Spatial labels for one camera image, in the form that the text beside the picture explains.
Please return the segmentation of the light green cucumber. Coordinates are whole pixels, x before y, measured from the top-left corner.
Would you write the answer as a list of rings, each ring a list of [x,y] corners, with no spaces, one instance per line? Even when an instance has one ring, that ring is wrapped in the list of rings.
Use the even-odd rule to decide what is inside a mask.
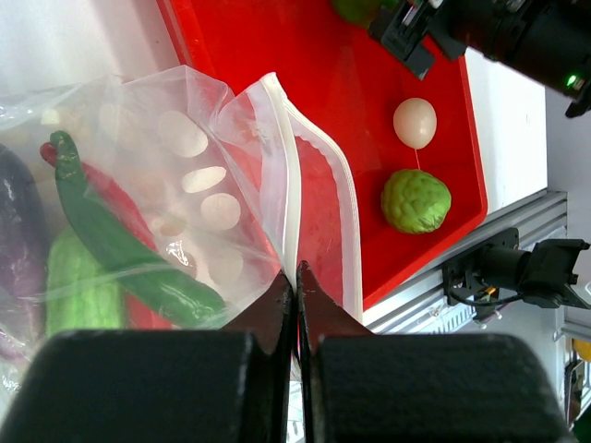
[[[47,263],[45,334],[71,329],[122,329],[123,291],[70,228],[53,241]]]

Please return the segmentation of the clear dotted zip bag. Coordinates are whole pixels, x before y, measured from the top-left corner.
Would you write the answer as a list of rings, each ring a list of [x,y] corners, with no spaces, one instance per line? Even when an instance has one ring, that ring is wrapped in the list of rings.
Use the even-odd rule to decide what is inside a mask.
[[[15,396],[33,356],[50,338],[47,263],[54,239],[72,229],[54,167],[40,154],[57,130],[73,138],[84,162],[129,194],[156,252],[222,297],[225,322],[252,304],[277,273],[293,280],[305,261],[299,256],[303,203],[296,140],[313,134],[274,74],[237,94],[216,79],[177,67],[126,83],[101,78],[3,96],[1,147],[29,168],[50,234],[44,332],[25,359],[1,357],[3,404]],[[180,329],[118,284],[126,307],[123,329]]]

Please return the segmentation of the purple eggplant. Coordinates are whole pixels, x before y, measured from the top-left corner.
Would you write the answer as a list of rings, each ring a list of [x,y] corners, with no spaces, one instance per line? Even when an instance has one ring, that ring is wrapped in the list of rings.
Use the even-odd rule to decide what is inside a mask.
[[[1,357],[23,360],[44,332],[50,234],[27,165],[1,147]]]

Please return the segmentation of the red chili pepper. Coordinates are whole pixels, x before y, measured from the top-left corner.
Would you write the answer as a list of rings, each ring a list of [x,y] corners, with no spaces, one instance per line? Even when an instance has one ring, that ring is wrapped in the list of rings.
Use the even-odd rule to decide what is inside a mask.
[[[72,229],[101,262],[156,260],[156,244],[139,208],[110,175],[84,162],[72,139],[45,142],[42,159],[54,167],[59,201]]]

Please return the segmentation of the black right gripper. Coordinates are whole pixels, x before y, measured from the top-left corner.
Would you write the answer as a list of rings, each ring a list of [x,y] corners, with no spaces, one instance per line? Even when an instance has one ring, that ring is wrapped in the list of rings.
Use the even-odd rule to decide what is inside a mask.
[[[472,48],[570,98],[569,118],[590,110],[587,1],[401,1],[381,7],[368,34],[417,78],[435,62],[430,38],[450,61]]]

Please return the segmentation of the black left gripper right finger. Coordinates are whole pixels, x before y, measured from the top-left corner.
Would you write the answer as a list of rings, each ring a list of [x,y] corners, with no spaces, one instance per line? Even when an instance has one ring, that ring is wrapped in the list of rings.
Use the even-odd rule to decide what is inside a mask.
[[[548,376],[507,334],[370,332],[296,272],[309,442],[570,442]]]

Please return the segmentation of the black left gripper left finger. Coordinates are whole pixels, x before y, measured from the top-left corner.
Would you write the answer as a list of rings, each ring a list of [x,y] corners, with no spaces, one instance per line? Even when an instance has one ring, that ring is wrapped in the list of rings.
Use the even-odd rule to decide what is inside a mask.
[[[292,287],[283,273],[218,330],[87,329],[50,339],[5,442],[282,442]]]

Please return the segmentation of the green chili pepper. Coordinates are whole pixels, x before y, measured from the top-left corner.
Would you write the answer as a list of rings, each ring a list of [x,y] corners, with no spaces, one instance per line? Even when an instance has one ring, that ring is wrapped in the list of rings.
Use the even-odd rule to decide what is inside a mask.
[[[219,328],[226,304],[210,286],[172,266],[144,245],[107,208],[89,182],[73,138],[49,138],[56,149],[54,180],[70,226],[90,254],[125,290],[160,317],[183,329]]]

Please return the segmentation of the green bell pepper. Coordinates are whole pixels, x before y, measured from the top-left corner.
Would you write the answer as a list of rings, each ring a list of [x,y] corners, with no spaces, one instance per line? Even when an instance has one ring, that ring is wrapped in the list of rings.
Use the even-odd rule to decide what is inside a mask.
[[[331,0],[333,10],[340,18],[364,30],[383,7],[393,9],[397,3],[397,0]]]

